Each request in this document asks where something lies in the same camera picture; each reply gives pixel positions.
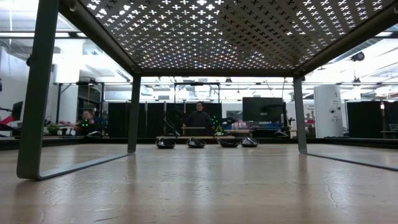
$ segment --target perforated metal tabletop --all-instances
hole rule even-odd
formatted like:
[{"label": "perforated metal tabletop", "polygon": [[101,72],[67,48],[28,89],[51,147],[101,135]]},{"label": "perforated metal tabletop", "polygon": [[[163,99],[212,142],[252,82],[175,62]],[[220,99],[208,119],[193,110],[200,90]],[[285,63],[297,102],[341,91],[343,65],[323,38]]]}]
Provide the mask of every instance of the perforated metal tabletop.
[{"label": "perforated metal tabletop", "polygon": [[395,2],[81,0],[85,12],[74,14],[88,12],[95,18],[135,62],[136,72],[242,71],[291,77],[303,75],[306,64],[323,50],[376,20]]}]

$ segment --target white pillar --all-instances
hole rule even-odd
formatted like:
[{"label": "white pillar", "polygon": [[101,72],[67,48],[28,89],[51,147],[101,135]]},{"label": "white pillar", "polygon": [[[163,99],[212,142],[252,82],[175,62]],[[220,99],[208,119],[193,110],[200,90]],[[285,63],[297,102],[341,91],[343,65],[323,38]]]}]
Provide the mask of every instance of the white pillar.
[{"label": "white pillar", "polygon": [[[76,83],[79,81],[80,68],[82,66],[84,40],[56,42],[62,53],[53,57],[55,82]],[[76,122],[78,103],[78,86],[71,85],[62,94],[60,99],[59,121]]]},{"label": "white pillar", "polygon": [[315,127],[317,138],[342,137],[340,86],[322,85],[314,88]]}]

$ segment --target tv screen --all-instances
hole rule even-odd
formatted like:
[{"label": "tv screen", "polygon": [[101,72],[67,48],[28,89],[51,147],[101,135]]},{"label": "tv screen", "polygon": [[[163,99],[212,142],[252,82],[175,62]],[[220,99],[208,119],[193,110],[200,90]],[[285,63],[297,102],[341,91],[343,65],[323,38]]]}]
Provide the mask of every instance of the tv screen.
[{"label": "tv screen", "polygon": [[243,98],[243,121],[281,123],[282,115],[282,98]]}]

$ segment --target woman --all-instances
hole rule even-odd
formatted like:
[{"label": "woman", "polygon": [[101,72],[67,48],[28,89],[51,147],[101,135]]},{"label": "woman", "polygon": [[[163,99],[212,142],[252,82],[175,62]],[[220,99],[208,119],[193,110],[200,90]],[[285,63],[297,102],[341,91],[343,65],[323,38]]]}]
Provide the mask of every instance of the woman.
[{"label": "woman", "polygon": [[94,131],[99,131],[102,133],[102,125],[99,122],[95,122],[94,113],[92,110],[84,110],[81,116],[83,121],[77,122],[74,127],[76,135],[86,136]]},{"label": "woman", "polygon": [[185,124],[190,127],[204,128],[191,129],[190,134],[193,136],[206,136],[206,129],[210,127],[210,116],[203,111],[204,108],[203,102],[199,101],[197,103],[197,110],[185,120]]}]

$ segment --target monitor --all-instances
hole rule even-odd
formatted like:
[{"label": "monitor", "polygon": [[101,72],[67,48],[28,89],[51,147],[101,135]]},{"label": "monitor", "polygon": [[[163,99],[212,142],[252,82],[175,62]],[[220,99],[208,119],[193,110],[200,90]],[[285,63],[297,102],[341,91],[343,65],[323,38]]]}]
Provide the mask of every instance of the monitor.
[{"label": "monitor", "polygon": [[23,101],[14,103],[12,106],[12,113],[11,116],[14,118],[14,121],[19,121],[21,120],[21,113],[22,113],[22,105],[24,104]]},{"label": "monitor", "polygon": [[282,98],[243,98],[243,121],[281,123],[283,113]]}]

